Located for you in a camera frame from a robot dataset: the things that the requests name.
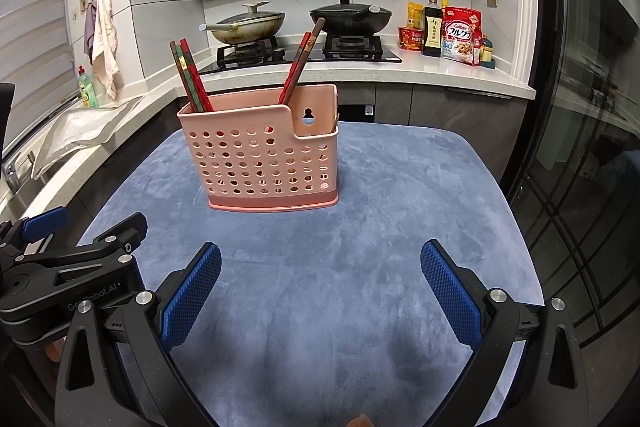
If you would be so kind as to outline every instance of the blue tablecloth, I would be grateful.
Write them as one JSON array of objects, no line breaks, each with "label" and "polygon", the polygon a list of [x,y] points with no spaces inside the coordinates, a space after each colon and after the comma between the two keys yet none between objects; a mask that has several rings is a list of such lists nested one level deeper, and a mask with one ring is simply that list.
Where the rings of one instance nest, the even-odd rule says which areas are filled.
[{"label": "blue tablecloth", "polygon": [[[510,209],[460,136],[341,123],[338,186],[340,201],[330,208],[210,210],[180,131],[82,238],[145,214],[148,235],[135,256],[150,289],[203,242],[219,245],[218,283],[171,354],[222,427],[341,427],[361,412],[377,426],[422,425],[471,354],[420,271],[428,239],[485,286],[543,302]],[[497,414],[521,350],[514,345],[482,420]],[[135,371],[132,381],[153,415]]]}]

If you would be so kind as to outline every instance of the metal bolt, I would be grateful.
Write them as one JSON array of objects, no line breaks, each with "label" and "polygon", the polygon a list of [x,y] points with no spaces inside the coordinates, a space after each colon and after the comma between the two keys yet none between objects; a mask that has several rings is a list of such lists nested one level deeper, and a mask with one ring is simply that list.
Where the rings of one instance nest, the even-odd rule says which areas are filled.
[{"label": "metal bolt", "polygon": [[78,304],[78,311],[80,313],[86,313],[90,309],[91,309],[91,301],[82,301],[80,304]]},{"label": "metal bolt", "polygon": [[489,296],[491,297],[491,300],[495,302],[505,302],[507,300],[507,294],[503,290],[500,290],[500,288],[491,290]]},{"label": "metal bolt", "polygon": [[140,292],[138,295],[136,295],[136,302],[138,304],[147,304],[151,302],[151,299],[153,297],[154,297],[153,293],[148,291],[143,291],[143,292]]},{"label": "metal bolt", "polygon": [[558,297],[554,297],[553,299],[551,299],[551,305],[559,312],[564,310],[564,301],[562,299],[559,299]]}]

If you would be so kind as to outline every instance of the white roller blind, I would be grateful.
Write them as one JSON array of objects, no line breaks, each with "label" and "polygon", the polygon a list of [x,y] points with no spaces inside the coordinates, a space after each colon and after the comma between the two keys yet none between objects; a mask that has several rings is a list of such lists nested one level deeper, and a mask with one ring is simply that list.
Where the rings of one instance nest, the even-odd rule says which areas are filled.
[{"label": "white roller blind", "polygon": [[0,80],[15,84],[5,145],[76,89],[64,0],[0,0]]}]

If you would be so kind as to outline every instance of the basket base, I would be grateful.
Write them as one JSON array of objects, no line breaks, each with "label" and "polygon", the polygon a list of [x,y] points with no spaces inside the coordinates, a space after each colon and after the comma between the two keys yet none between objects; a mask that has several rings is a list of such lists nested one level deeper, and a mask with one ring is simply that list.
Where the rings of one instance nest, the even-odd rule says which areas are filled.
[{"label": "basket base", "polygon": [[233,198],[233,206],[223,203],[223,198],[210,196],[209,208],[214,210],[229,210],[231,212],[290,212],[292,210],[311,210],[333,206],[338,202],[338,190],[319,192],[303,196],[288,196],[287,198]]}]

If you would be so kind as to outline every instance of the white towel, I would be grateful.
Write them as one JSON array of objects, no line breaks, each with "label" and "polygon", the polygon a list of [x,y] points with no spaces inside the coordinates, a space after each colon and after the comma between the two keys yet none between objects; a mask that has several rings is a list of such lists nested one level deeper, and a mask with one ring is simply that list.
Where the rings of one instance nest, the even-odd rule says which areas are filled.
[{"label": "white towel", "polygon": [[111,0],[98,0],[95,15],[94,71],[112,100],[118,96],[113,75],[120,71],[116,62],[118,37],[111,18]]}]

